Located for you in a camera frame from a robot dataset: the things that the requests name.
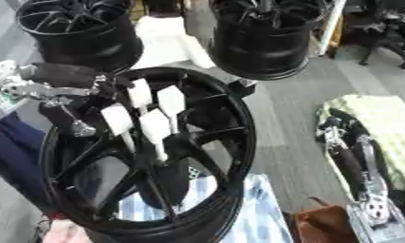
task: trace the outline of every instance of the brown bag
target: brown bag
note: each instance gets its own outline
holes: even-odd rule
[[[293,236],[301,243],[357,243],[349,224],[348,214],[338,205],[310,197],[322,205],[320,208],[293,215]]]

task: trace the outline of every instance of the black office chair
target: black office chair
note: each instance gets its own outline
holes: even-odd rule
[[[399,55],[404,63],[400,65],[405,69],[405,0],[370,0],[368,9],[373,14],[377,28],[377,39],[368,47],[367,53],[359,62],[368,65],[368,60],[373,51],[378,47],[390,49]]]

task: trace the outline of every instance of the white plastic part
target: white plastic part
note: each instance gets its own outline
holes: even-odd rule
[[[186,34],[184,19],[144,16],[136,24],[136,33],[145,48],[133,69],[192,60],[202,68],[214,66],[197,39]]]
[[[207,51],[200,45],[199,41],[189,35],[181,36],[183,46],[186,48],[187,56],[192,62],[202,68],[215,66]]]
[[[121,136],[125,145],[131,153],[136,151],[133,138],[131,138],[129,130],[133,128],[133,121],[127,109],[120,104],[114,103],[101,111],[104,120],[108,124],[114,136]]]
[[[324,30],[324,34],[322,36],[320,42],[320,49],[319,55],[323,56],[326,54],[327,48],[329,47],[330,39],[332,38],[332,34],[337,27],[337,23],[340,20],[340,16],[342,14],[343,8],[345,7],[346,0],[336,0],[335,6],[330,13],[329,19],[327,21],[326,29]]]
[[[167,160],[163,140],[171,135],[168,118],[159,109],[155,109],[142,115],[139,120],[144,135],[156,148],[157,159]]]
[[[184,94],[175,86],[171,85],[157,92],[159,107],[170,120],[172,133],[178,133],[177,115],[186,108]]]
[[[152,103],[151,88],[145,79],[133,81],[135,87],[128,88],[131,105],[140,111],[140,115],[147,113],[147,105]]]

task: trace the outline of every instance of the plaid fabric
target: plaid fabric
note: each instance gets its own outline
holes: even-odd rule
[[[326,102],[319,111],[319,124],[336,108],[357,118],[380,145],[386,159],[390,179],[398,190],[405,191],[405,103],[396,96],[378,97],[346,95]],[[344,188],[348,184],[328,157]]]
[[[191,181],[183,203],[175,207],[183,213],[211,195],[216,188],[213,177]],[[119,218],[132,221],[156,220],[164,217],[161,210],[147,206],[139,194],[120,202]],[[222,243],[290,243],[293,242],[277,204],[276,197],[265,175],[248,175],[245,198],[239,216]]]

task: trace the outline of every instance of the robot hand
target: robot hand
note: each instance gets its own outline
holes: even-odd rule
[[[83,121],[73,102],[91,96],[113,98],[117,85],[132,83],[88,67],[33,64],[18,66],[13,61],[0,63],[0,92],[10,100],[30,98],[40,102],[40,113],[55,126],[75,137],[96,134],[96,128]]]

